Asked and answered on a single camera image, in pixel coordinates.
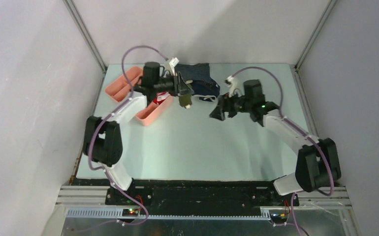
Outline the olive green underwear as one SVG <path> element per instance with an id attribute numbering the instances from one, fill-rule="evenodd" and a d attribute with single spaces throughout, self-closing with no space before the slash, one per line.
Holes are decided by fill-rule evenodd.
<path id="1" fill-rule="evenodd" d="M 190 94 L 179 96 L 179 105 L 182 108 L 189 109 L 192 106 L 191 97 Z"/>

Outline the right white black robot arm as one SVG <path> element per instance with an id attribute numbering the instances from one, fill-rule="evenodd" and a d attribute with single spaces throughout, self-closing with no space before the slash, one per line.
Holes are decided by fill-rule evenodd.
<path id="1" fill-rule="evenodd" d="M 210 117 L 223 121 L 238 113 L 248 113 L 253 122 L 272 131 L 297 155 L 294 173 L 273 181 L 273 188 L 267 192 L 269 203 L 279 206 L 287 194 L 313 192 L 324 186 L 330 186 L 327 195 L 331 195 L 335 180 L 341 177 L 334 141 L 312 135 L 284 116 L 277 104 L 265 100 L 259 80 L 245 81 L 243 95 L 237 93 L 236 78 L 230 76 L 225 83 L 229 92 L 218 97 Z"/>

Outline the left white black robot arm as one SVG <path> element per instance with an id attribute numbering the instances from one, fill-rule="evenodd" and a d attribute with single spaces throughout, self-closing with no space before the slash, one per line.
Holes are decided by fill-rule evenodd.
<path id="1" fill-rule="evenodd" d="M 120 161 L 123 154 L 121 128 L 136 115 L 155 118 L 160 105 L 153 101 L 162 93 L 167 99 L 177 97 L 181 107 L 192 105 L 194 91 L 175 67 L 179 60 L 172 58 L 164 65 L 147 62 L 142 68 L 133 66 L 106 88 L 106 93 L 119 102 L 105 117 L 90 116 L 86 121 L 83 153 L 91 170 L 103 170 L 113 187 L 119 188 L 117 198 L 125 205 L 136 200 L 130 188 L 132 177 Z"/>

